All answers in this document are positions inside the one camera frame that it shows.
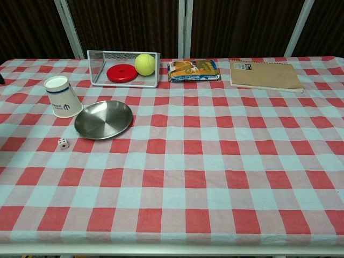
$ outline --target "white die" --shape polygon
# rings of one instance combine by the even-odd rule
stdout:
[[[59,139],[58,144],[60,149],[67,149],[69,147],[69,143],[66,138]]]

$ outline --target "brown curtain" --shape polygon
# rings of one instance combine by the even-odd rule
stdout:
[[[68,0],[83,50],[178,54],[178,0]]]
[[[283,56],[301,0],[195,0],[192,58]]]
[[[74,57],[53,0],[1,0],[0,9],[0,63]]]
[[[344,58],[344,1],[316,0],[293,56],[334,55]]]

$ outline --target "red frisbee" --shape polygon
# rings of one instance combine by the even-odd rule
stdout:
[[[129,82],[138,75],[135,67],[130,64],[117,64],[107,70],[106,75],[111,82]]]

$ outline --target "white pole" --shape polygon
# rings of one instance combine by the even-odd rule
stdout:
[[[66,0],[54,0],[56,8],[59,12],[60,19],[62,21],[62,25],[64,28],[64,31],[67,34],[67,38],[71,47],[71,50],[73,51],[75,58],[81,58],[84,59],[84,53],[82,51],[82,47],[79,41],[79,37],[76,32],[76,28],[74,26],[73,19],[71,17],[68,3]]]
[[[185,58],[190,58],[191,52],[191,33],[192,33],[192,9],[194,0],[187,0],[187,25],[185,30]]]
[[[185,0],[179,0],[178,7],[178,58],[184,57]]]
[[[294,52],[295,46],[297,44],[297,41],[299,40],[303,27],[305,26],[308,15],[310,14],[310,11],[312,9],[313,3],[314,0],[305,0],[305,2],[303,3],[299,18],[297,19],[294,31],[292,32],[284,56],[290,57],[292,55],[292,52]]]

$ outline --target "upside-down cup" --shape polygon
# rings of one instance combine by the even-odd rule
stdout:
[[[44,86],[55,116],[72,117],[79,114],[83,109],[67,77],[51,77],[44,82]]]

